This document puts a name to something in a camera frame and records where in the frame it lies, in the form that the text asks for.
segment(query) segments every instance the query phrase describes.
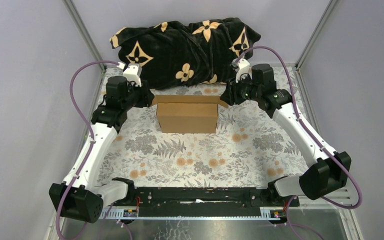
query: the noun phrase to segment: brown cardboard box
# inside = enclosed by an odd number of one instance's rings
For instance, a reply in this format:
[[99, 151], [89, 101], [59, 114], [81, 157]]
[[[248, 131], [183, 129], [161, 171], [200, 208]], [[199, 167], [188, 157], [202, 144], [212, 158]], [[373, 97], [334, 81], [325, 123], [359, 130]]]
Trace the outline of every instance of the brown cardboard box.
[[220, 96], [156, 95], [156, 118], [163, 133], [215, 134], [219, 105], [228, 108]]

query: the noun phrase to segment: metal corner post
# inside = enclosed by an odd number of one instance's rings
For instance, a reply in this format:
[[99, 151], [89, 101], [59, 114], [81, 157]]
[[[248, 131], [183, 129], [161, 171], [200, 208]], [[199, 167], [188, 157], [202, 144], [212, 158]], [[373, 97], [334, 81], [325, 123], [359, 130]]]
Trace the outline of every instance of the metal corner post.
[[314, 43], [316, 42], [320, 32], [322, 31], [323, 27], [325, 26], [327, 20], [331, 16], [332, 12], [335, 10], [336, 6], [340, 0], [330, 0], [329, 4], [327, 5], [326, 9], [323, 12], [323, 15], [320, 18], [320, 21], [318, 22], [317, 26], [314, 29], [314, 32], [312, 33], [309, 41], [307, 42], [307, 45], [304, 48], [304, 51], [302, 52], [301, 56], [298, 58], [298, 61], [296, 62], [296, 68], [298, 71], [303, 66], [304, 62], [306, 61], [306, 58], [308, 54], [310, 53], [311, 49], [313, 48]]
[[[95, 45], [94, 41], [91, 38], [91, 35], [88, 32], [88, 29], [85, 26], [85, 23], [83, 22], [82, 18], [80, 17], [79, 12], [76, 9], [76, 6], [73, 3], [73, 0], [62, 0], [65, 7], [67, 8], [68, 13], [70, 14], [74, 24], [76, 25], [79, 33], [81, 34], [81, 37], [83, 38], [84, 42], [87, 45], [87, 48], [89, 49], [90, 53], [92, 54], [93, 58], [96, 61], [101, 61], [102, 56], [99, 53], [97, 46]], [[99, 64], [99, 67], [102, 71], [105, 70], [104, 65], [101, 63]]]

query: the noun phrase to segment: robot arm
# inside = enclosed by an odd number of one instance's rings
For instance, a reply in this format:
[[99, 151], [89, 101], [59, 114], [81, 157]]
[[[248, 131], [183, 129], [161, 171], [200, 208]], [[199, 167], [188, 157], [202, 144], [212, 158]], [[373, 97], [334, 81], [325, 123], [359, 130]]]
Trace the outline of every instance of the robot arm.
[[227, 83], [220, 99], [229, 105], [241, 104], [246, 100], [256, 101], [259, 108], [286, 131], [308, 166], [301, 176], [285, 176], [270, 182], [267, 190], [272, 194], [268, 200], [275, 202], [292, 195], [306, 195], [315, 200], [344, 187], [347, 182], [345, 173], [318, 147], [299, 120], [347, 170], [351, 165], [350, 156], [346, 152], [337, 153], [302, 117], [301, 112], [295, 114], [290, 93], [285, 89], [277, 89], [270, 65], [258, 64], [250, 69], [248, 61], [241, 59], [233, 66], [237, 71], [236, 78]]
[[[106, 95], [91, 119], [94, 140], [90, 135], [87, 136], [80, 155], [63, 182], [53, 183], [49, 189], [50, 198], [57, 209], [63, 192], [68, 187], [66, 184], [77, 177], [63, 203], [61, 217], [94, 223], [100, 217], [103, 207], [118, 200], [126, 204], [134, 200], [135, 186], [131, 180], [117, 177], [100, 187], [95, 187], [94, 184], [108, 148], [127, 120], [127, 112], [133, 107], [150, 107], [152, 104], [154, 95], [148, 83], [141, 81], [141, 70], [139, 64], [129, 64], [122, 76], [108, 79]], [[91, 141], [94, 141], [92, 151], [82, 166]]]

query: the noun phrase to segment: black pillow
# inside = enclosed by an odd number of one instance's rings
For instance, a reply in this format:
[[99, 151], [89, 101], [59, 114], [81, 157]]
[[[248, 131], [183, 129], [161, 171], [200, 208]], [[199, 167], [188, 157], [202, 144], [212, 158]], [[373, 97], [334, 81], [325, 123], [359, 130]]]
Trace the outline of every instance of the black pillow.
[[[109, 40], [118, 57], [142, 66], [141, 79], [152, 89], [226, 82], [235, 77], [231, 62], [260, 40], [239, 18], [179, 21], [152, 27], [124, 27]], [[252, 57], [250, 51], [246, 59]]]

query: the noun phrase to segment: floral tablecloth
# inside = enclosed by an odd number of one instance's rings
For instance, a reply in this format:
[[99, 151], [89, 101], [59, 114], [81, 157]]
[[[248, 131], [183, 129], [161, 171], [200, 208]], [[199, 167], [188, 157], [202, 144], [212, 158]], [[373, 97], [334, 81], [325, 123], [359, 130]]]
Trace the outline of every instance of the floral tablecloth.
[[[289, 89], [282, 67], [274, 67], [279, 89]], [[293, 77], [292, 68], [289, 74]], [[98, 102], [109, 77], [108, 68]], [[221, 95], [226, 85], [200, 84], [153, 90], [155, 95]], [[296, 102], [304, 113], [298, 85]], [[100, 167], [97, 186], [112, 178], [138, 187], [266, 187], [284, 175], [302, 174], [306, 164], [286, 132], [253, 101], [219, 107], [215, 134], [162, 133], [157, 106], [133, 108]]]

